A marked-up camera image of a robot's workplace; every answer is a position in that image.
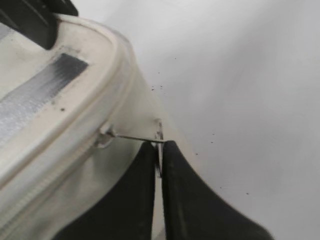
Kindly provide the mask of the right gripper black finger pressing bag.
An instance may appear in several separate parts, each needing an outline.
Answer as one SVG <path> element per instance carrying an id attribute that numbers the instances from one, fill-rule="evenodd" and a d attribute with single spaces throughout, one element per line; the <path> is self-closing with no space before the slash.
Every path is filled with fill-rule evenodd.
<path id="1" fill-rule="evenodd" d="M 45 50 L 50 50 L 58 37 L 55 14 L 78 16 L 79 12 L 70 0 L 0 1 L 0 22 Z"/>

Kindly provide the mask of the right gripper black finger holding ring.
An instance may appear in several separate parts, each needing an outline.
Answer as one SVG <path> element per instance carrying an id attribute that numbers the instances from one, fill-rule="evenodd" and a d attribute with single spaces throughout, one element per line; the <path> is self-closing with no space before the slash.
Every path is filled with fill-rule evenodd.
<path id="1" fill-rule="evenodd" d="M 168 240 L 273 239 L 264 227 L 219 197 L 174 141 L 163 145 L 162 194 Z"/>
<path id="2" fill-rule="evenodd" d="M 155 159 L 155 148 L 144 142 L 111 191 L 54 238 L 150 240 L 155 201 Z"/>

